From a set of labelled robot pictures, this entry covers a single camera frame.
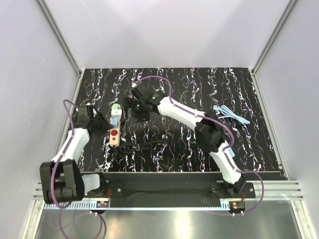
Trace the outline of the blue usb charger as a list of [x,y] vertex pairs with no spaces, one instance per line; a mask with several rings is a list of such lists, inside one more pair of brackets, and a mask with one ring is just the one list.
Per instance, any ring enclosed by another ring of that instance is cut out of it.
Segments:
[[119,120],[118,118],[112,118],[112,125],[117,128],[119,125]]

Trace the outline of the beige red power strip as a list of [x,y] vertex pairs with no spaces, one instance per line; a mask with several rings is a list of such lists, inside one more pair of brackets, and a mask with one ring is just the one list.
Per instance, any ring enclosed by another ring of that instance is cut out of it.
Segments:
[[[112,118],[118,118],[119,120],[119,125],[117,128],[115,128],[113,125],[112,125]],[[121,131],[121,118],[122,118],[122,115],[121,116],[118,116],[118,117],[113,117],[111,115],[111,118],[110,118],[110,123],[112,125],[112,129],[110,129],[110,137],[109,137],[109,144],[110,146],[112,147],[118,147],[120,145],[120,131]]]

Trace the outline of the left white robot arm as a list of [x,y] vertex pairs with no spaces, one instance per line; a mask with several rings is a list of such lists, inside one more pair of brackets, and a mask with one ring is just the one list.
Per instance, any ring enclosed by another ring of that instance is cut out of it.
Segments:
[[92,136],[103,136],[112,126],[93,105],[80,106],[75,123],[71,125],[66,141],[56,156],[39,168],[45,203],[62,206],[62,203],[80,201],[92,192],[103,197],[108,185],[99,174],[82,175],[77,166],[86,144]]

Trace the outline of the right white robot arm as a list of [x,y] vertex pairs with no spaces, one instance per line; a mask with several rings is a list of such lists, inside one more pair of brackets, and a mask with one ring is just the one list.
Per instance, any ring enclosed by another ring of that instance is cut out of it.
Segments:
[[215,112],[198,112],[175,101],[168,93],[156,92],[142,83],[134,85],[131,94],[122,103],[137,122],[149,121],[150,113],[156,113],[186,125],[194,131],[197,146],[208,153],[220,169],[228,195],[235,198],[244,192],[246,180],[228,150],[230,144],[224,137],[226,126]]

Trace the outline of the green usb charger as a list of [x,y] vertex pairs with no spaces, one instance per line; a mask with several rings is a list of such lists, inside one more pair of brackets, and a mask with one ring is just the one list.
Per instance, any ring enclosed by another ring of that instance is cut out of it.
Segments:
[[121,110],[121,105],[120,104],[113,104],[112,105],[112,110]]

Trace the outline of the white usb charger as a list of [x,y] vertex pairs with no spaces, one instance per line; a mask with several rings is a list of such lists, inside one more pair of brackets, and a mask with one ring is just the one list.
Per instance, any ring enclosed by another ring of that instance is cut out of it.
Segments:
[[121,109],[117,109],[117,110],[111,110],[111,115],[113,117],[118,117],[122,115],[122,110]]

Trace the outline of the light blue power strip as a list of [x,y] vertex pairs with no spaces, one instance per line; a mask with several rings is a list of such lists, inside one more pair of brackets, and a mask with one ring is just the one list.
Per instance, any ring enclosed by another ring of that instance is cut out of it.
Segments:
[[231,157],[234,158],[235,157],[235,153],[234,153],[233,149],[231,147],[229,147],[229,148],[227,148],[227,150],[228,150],[229,154],[231,155]]

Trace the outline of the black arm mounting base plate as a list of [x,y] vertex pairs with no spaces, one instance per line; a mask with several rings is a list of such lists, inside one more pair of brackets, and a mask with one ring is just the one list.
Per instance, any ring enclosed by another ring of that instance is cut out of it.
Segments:
[[201,195],[220,199],[254,199],[256,193],[252,183],[245,182],[236,193],[229,183],[225,183],[219,172],[105,172],[102,188],[85,193],[85,197],[112,198],[130,195]]

